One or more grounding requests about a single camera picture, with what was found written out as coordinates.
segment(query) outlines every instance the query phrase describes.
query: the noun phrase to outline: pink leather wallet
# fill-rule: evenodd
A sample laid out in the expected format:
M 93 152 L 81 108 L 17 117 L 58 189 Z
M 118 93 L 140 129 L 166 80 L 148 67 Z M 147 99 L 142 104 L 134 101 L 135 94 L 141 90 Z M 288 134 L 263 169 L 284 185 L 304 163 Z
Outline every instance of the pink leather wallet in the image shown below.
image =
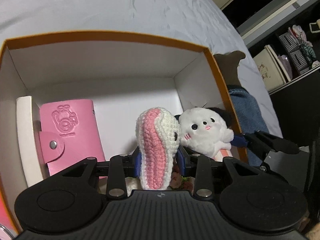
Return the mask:
M 93 101 L 76 99 L 40 107 L 40 144 L 50 175 L 83 160 L 105 161 Z

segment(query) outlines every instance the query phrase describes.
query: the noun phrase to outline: blue denim fabric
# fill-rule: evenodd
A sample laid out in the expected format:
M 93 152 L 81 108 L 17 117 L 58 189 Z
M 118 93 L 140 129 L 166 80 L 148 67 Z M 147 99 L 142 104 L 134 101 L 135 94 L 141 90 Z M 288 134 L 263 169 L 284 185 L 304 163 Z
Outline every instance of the blue denim fabric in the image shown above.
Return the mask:
M 229 89 L 232 103 L 240 123 L 242 132 L 253 133 L 255 131 L 268 132 L 256 99 L 243 88 Z M 251 166 L 260 166 L 262 161 L 247 149 L 248 161 Z

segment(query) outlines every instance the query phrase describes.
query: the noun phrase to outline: wrinkled fabric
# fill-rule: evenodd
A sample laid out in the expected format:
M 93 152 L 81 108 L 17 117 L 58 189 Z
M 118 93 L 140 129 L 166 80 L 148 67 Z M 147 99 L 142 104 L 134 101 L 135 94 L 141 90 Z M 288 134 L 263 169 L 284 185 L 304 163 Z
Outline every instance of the wrinkled fabric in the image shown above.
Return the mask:
M 229 88 L 229 94 L 242 132 L 254 133 L 255 131 L 268 132 L 256 99 L 243 88 Z M 248 163 L 251 166 L 260 166 L 260 160 L 252 151 L 247 149 Z
M 240 35 L 212 0 L 0 0 L 0 42 L 64 30 L 150 33 L 208 47 L 241 50 L 239 80 L 252 94 L 271 134 L 282 136 L 261 75 Z

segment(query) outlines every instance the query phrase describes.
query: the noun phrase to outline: storage box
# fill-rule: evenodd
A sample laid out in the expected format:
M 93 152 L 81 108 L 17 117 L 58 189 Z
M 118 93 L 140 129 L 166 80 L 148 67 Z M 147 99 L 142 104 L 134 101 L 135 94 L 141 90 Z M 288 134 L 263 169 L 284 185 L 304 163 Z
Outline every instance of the storage box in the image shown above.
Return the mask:
M 92 99 L 106 159 L 136 147 L 136 119 L 154 106 L 172 114 L 194 106 L 225 108 L 234 117 L 233 130 L 241 132 L 216 61 L 196 44 L 112 31 L 48 33 L 6 40 L 0 64 L 1 190 L 13 219 L 14 201 L 27 187 L 18 97 L 31 95 L 38 106 Z M 244 149 L 238 154 L 247 161 Z
M 284 85 L 286 80 L 268 46 L 253 58 L 268 92 Z

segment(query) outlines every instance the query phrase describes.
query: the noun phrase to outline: stuffed toy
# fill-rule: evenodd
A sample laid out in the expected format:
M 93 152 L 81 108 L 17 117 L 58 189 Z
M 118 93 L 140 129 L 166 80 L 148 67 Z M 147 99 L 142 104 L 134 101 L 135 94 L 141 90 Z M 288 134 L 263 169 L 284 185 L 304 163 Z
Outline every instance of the stuffed toy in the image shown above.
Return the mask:
M 165 190 L 169 186 L 173 158 L 180 144 L 180 125 L 161 107 L 144 111 L 136 124 L 141 152 L 140 182 L 146 190 Z
M 181 145 L 216 161 L 232 156 L 230 142 L 234 134 L 228 126 L 231 117 L 219 108 L 195 107 L 176 115 L 181 126 Z

